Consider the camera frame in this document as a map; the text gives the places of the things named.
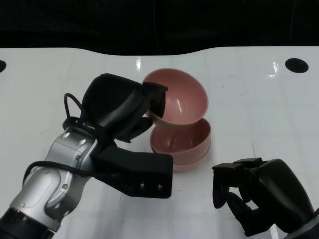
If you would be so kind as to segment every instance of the pink bowl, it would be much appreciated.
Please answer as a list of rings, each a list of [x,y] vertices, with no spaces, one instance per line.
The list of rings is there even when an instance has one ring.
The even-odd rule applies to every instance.
[[[158,83],[168,87],[162,118],[147,112],[155,125],[181,128],[199,121],[208,108],[208,96],[203,86],[186,72],[163,68],[149,73],[143,82]]]
[[[151,132],[150,144],[153,151],[170,154],[174,165],[197,166],[210,146],[210,124],[201,119],[183,131],[155,126]]]

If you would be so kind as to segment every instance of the bowl rim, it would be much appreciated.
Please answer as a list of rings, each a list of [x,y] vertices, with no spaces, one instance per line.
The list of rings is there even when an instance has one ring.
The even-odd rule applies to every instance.
[[[156,126],[156,125],[155,125],[155,127],[153,128],[153,130],[151,131],[151,135],[150,135],[150,146],[151,146],[151,148],[152,148],[156,153],[171,154],[171,155],[176,155],[176,154],[179,154],[179,153],[186,153],[186,152],[189,152],[189,151],[191,151],[191,150],[194,150],[195,148],[197,148],[197,147],[199,147],[200,145],[202,145],[202,144],[207,140],[207,138],[211,136],[211,126],[210,126],[210,123],[208,122],[208,120],[206,120],[206,119],[204,119],[204,118],[201,118],[200,120],[204,120],[204,121],[208,124],[208,126],[209,126],[209,133],[208,133],[208,136],[203,140],[203,142],[200,143],[199,145],[195,146],[194,148],[190,148],[190,149],[185,150],[185,151],[182,151],[182,152],[172,152],[172,153],[170,153],[170,152],[164,152],[164,151],[160,151],[160,150],[156,150],[156,151],[155,151],[155,149],[154,149],[154,147],[153,147],[153,144],[152,144],[152,136],[154,135],[154,131],[155,131],[156,127],[158,127],[158,126]]]
[[[197,119],[197,120],[195,120],[195,121],[192,121],[192,122],[189,122],[189,123],[174,123],[174,122],[171,122],[171,121],[163,120],[163,118],[158,117],[157,115],[155,115],[155,114],[153,113],[153,114],[156,116],[156,118],[158,118],[158,119],[160,119],[160,120],[162,120],[162,121],[164,121],[164,122],[166,122],[166,123],[173,124],[173,125],[190,125],[190,124],[193,124],[193,123],[196,123],[196,122],[200,121],[200,120],[204,117],[204,115],[207,113],[208,103],[209,103],[208,94],[207,94],[205,88],[203,87],[203,85],[202,85],[195,77],[193,77],[191,74],[189,74],[189,73],[187,73],[187,72],[185,72],[185,71],[182,71],[182,70],[179,70],[179,69],[175,69],[175,68],[170,68],[170,67],[159,68],[159,69],[157,69],[157,70],[153,70],[153,71],[149,72],[149,73],[144,77],[144,79],[143,79],[143,81],[142,81],[142,84],[143,84],[143,82],[145,81],[145,79],[146,79],[150,74],[153,74],[153,73],[155,73],[156,71],[161,71],[161,70],[175,70],[175,71],[180,71],[180,72],[185,73],[185,74],[189,75],[190,77],[192,77],[195,81],[197,81],[197,83],[198,83],[198,84],[202,87],[202,89],[204,90],[205,96],[206,96],[207,106],[206,106],[206,109],[204,110],[204,113],[200,116],[199,119]]]

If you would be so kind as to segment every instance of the white tabletop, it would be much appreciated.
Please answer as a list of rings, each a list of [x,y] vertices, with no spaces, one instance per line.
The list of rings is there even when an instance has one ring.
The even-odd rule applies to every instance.
[[[309,70],[289,71],[289,58],[303,59]],[[130,198],[91,179],[55,239],[244,239],[229,208],[216,210],[212,202],[211,167],[241,158],[283,159],[319,207],[318,47],[229,47],[178,56],[0,49],[0,60],[7,63],[0,73],[0,216],[20,191],[27,166],[43,160],[63,132],[64,93],[82,100],[102,73],[141,82],[163,67],[190,73],[208,93],[212,146],[205,161],[194,171],[174,173],[169,199]],[[71,114],[79,114],[75,105]],[[150,132],[117,144],[151,152]],[[284,236],[273,226],[251,239]]]

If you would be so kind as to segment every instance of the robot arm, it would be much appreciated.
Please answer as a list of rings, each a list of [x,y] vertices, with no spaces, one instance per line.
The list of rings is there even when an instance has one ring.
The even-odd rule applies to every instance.
[[[106,100],[110,96],[101,88],[105,83],[114,86],[109,90],[116,105]],[[125,87],[126,94],[120,94]],[[165,96],[165,90],[105,74],[93,81],[82,104],[66,94],[65,132],[54,141],[44,161],[28,167],[22,190],[0,219],[0,239],[52,238],[63,218],[79,204],[91,177],[129,196],[170,197],[170,155],[130,152],[114,143],[115,138],[130,142],[153,124],[142,116],[155,104],[162,105],[159,97]],[[69,115],[67,97],[81,109],[80,118]]]

